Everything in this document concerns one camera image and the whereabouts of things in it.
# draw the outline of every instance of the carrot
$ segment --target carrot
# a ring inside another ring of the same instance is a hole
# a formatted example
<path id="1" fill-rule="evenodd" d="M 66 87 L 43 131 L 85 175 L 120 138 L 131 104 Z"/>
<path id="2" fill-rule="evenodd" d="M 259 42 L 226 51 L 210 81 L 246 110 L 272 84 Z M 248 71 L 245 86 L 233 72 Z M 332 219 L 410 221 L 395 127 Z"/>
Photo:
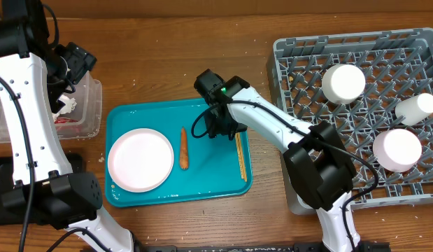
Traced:
<path id="1" fill-rule="evenodd" d="M 186 170 L 188 169 L 188 146 L 187 146 L 187 132 L 185 128 L 182 127 L 182 132 L 180 134 L 180 156 L 179 156 L 180 168 Z"/>

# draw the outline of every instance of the white container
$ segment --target white container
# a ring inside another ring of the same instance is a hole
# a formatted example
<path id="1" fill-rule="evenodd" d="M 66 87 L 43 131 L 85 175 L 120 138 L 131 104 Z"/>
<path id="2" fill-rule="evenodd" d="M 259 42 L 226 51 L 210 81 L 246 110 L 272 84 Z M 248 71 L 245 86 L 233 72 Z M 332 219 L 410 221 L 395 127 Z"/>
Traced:
<path id="1" fill-rule="evenodd" d="M 405 172 L 420 159 L 421 143 L 407 129 L 392 129 L 379 134 L 373 142 L 378 163 L 392 172 Z"/>
<path id="2" fill-rule="evenodd" d="M 334 104 L 349 104 L 356 100 L 365 88 L 365 76 L 361 69 L 349 64 L 330 67 L 322 77 L 322 91 Z"/>
<path id="3" fill-rule="evenodd" d="M 433 113 L 433 95 L 419 94 L 417 96 L 406 99 L 395 107 L 395 115 L 398 117 L 404 116 L 402 124 L 412 126 L 419 123 Z"/>
<path id="4" fill-rule="evenodd" d="M 75 122 L 55 124 L 59 139 L 90 138 L 95 137 L 99 132 L 102 112 L 101 83 L 94 80 L 87 72 L 75 85 L 75 89 L 73 94 L 64 94 L 69 98 L 75 98 L 77 102 L 75 109 L 71 113 L 60 116 Z M 0 144 L 9 142 L 8 127 L 0 102 Z"/>

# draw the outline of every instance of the white bottle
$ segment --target white bottle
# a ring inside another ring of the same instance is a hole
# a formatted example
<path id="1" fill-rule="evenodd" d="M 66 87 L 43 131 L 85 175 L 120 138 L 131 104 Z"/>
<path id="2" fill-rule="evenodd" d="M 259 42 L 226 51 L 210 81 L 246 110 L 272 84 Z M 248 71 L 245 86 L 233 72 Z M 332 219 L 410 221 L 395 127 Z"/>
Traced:
<path id="1" fill-rule="evenodd" d="M 395 107 L 397 118 L 403 115 L 405 119 L 401 123 L 408 126 L 419 123 L 432 113 L 433 95 L 427 93 L 406 99 Z"/>

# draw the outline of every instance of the plastic tray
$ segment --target plastic tray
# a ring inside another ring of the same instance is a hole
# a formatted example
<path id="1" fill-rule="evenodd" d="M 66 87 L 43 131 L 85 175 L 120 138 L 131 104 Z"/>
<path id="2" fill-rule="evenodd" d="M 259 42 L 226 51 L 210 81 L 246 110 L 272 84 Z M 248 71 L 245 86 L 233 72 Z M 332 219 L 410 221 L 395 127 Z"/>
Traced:
<path id="1" fill-rule="evenodd" d="M 149 192 L 127 192 L 119 188 L 107 172 L 106 198 L 115 207 L 204 200 L 246 193 L 253 182 L 247 133 L 241 133 L 246 164 L 247 182 L 241 178 L 235 141 L 227 136 L 195 139 L 190 128 L 196 117 L 208 106 L 203 99 L 163 101 L 147 104 L 119 106 L 107 118 L 106 157 L 113 143 L 124 133 L 150 128 L 161 132 L 173 146 L 174 165 L 162 185 Z M 187 131 L 190 168 L 179 167 L 180 131 Z M 204 132 L 204 120 L 199 121 L 196 132 Z"/>
<path id="2" fill-rule="evenodd" d="M 332 104 L 323 96 L 322 75 L 334 64 L 353 64 L 366 76 L 364 93 L 351 104 Z M 401 100 L 421 92 L 433 94 L 433 29 L 282 38 L 274 43 L 267 70 L 277 107 L 313 124 L 326 120 L 335 125 L 345 147 L 378 170 L 378 188 L 353 202 L 353 209 L 433 203 L 433 115 L 406 127 L 394 112 Z M 376 135 L 391 128 L 408 129 L 422 141 L 422 157 L 409 172 L 388 172 L 373 156 Z M 355 165 L 354 193 L 373 182 L 366 167 Z M 285 169 L 283 174 L 288 178 Z M 314 212 L 295 194 L 289 179 L 285 188 L 292 212 Z"/>

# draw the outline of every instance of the white plate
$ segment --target white plate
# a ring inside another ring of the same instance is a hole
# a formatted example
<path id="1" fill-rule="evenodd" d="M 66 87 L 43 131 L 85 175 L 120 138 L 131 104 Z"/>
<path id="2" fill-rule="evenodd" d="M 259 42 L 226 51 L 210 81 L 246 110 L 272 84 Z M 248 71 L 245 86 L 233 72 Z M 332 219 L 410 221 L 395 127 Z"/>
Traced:
<path id="1" fill-rule="evenodd" d="M 134 129 L 112 145 L 108 170 L 113 181 L 133 192 L 148 192 L 168 178 L 174 163 L 173 147 L 153 129 Z"/>

